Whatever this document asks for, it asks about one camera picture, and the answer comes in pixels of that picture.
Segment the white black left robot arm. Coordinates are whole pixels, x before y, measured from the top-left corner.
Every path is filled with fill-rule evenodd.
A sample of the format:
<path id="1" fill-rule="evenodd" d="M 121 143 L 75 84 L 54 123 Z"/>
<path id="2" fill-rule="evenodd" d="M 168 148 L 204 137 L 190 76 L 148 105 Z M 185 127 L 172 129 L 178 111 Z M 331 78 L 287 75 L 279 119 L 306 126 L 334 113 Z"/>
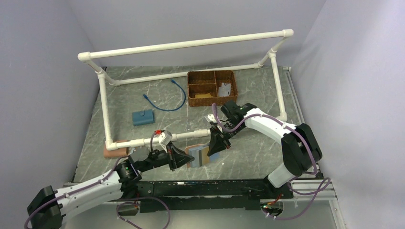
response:
<path id="1" fill-rule="evenodd" d="M 41 189 L 27 207 L 29 216 L 24 228 L 59 229 L 74 216 L 105 202 L 121 200 L 135 203 L 142 199 L 137 183 L 142 179 L 143 172 L 165 165 L 173 171 L 193 160 L 193 156 L 172 142 L 163 150 L 135 147 L 98 177 L 57 190 L 52 186 Z"/>

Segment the orange credit card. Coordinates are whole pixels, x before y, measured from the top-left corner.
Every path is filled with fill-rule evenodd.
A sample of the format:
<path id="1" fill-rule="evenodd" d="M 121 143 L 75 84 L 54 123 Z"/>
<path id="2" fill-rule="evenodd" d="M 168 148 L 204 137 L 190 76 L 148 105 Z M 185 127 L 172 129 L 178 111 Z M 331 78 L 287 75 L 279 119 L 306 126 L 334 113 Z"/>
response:
<path id="1" fill-rule="evenodd" d="M 196 94 L 195 98 L 207 98 L 208 96 L 206 94 Z"/>
<path id="2" fill-rule="evenodd" d="M 206 94 L 196 94 L 195 98 L 198 99 L 203 99 L 203 98 L 212 98 L 213 96 L 210 93 L 206 93 Z"/>
<path id="3" fill-rule="evenodd" d="M 209 153 L 208 147 L 192 149 L 190 153 L 194 157 L 191 167 L 202 167 L 210 162 L 210 157 L 207 155 Z"/>

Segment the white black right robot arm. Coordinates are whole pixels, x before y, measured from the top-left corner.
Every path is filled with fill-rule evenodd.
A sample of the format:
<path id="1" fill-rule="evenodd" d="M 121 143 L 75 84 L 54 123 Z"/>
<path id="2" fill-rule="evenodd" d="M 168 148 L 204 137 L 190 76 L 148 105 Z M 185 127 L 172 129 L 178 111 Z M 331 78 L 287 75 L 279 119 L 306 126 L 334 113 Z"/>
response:
<path id="1" fill-rule="evenodd" d="M 322 159 L 314 133 L 305 123 L 294 125 L 280 121 L 251 103 L 242 106 L 234 101 L 225 103 L 221 107 L 226 117 L 223 122 L 218 119 L 216 104 L 212 104 L 212 111 L 205 117 L 211 125 L 208 156 L 229 149 L 230 138 L 244 128 L 256 130 L 281 145 L 283 161 L 266 176 L 263 185 L 263 192 L 269 198 L 280 194 L 285 183 L 316 168 L 316 163 Z"/>

